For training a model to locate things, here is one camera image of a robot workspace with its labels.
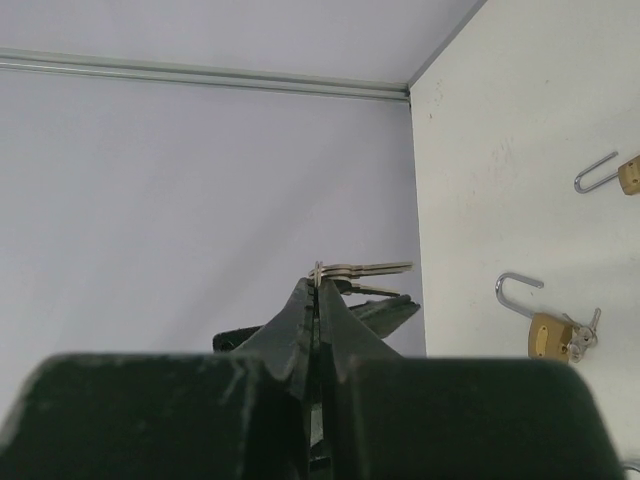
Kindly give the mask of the silver key set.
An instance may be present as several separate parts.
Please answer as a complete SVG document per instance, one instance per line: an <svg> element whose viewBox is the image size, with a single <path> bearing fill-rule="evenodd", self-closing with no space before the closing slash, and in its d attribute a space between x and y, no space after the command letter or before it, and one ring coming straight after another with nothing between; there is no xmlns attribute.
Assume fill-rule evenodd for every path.
<svg viewBox="0 0 640 480"><path fill-rule="evenodd" d="M567 352L570 362L579 363L589 349L597 346L597 326L601 318L601 314L601 309L596 308L591 321L587 324L583 324L573 320L568 314L563 313L564 319L573 329L572 338L567 344Z"/></svg>
<svg viewBox="0 0 640 480"><path fill-rule="evenodd" d="M397 275L413 269L413 262L377 263L377 264L331 264L317 262L308 273L307 279L315 288L324 280L333 281L342 295L362 294L383 297L398 297L400 293L393 289L367 286L358 283L365 277Z"/></svg>

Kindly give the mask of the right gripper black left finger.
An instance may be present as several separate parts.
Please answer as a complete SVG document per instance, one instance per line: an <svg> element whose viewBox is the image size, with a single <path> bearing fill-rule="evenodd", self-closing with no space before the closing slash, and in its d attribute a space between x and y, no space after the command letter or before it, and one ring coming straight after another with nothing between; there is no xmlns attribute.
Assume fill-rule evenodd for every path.
<svg viewBox="0 0 640 480"><path fill-rule="evenodd" d="M228 353L67 353L1 428L5 479L305 479L314 293Z"/></svg>

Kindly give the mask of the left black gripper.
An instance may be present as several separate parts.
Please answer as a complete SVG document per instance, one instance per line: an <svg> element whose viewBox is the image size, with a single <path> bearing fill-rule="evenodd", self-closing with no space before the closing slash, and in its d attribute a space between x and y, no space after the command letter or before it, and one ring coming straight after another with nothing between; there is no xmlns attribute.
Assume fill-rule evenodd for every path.
<svg viewBox="0 0 640 480"><path fill-rule="evenodd" d="M386 339L421 308L409 295L371 300L349 307L350 312L378 338ZM212 338L215 353L230 352L257 333L262 325L218 333Z"/></svg>

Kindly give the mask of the large brass padlock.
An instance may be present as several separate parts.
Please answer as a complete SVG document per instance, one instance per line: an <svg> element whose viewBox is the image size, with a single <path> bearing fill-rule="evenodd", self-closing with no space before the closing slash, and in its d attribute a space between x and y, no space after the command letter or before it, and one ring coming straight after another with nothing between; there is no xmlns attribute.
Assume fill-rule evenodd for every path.
<svg viewBox="0 0 640 480"><path fill-rule="evenodd" d="M496 280L496 299L505 308L530 320L527 353L531 359L555 360L567 364L569 343L574 332L573 326L566 320L544 312L534 312L509 300L504 294L504 285L507 280L517 281L537 289L542 289L544 283L518 273L505 272Z"/></svg>

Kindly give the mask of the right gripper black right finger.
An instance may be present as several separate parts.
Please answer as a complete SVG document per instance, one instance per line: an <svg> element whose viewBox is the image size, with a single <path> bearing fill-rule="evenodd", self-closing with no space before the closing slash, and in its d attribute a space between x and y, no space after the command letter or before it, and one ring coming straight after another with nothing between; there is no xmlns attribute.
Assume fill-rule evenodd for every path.
<svg viewBox="0 0 640 480"><path fill-rule="evenodd" d="M316 292L336 479L620 479L592 394L546 360L405 358Z"/></svg>

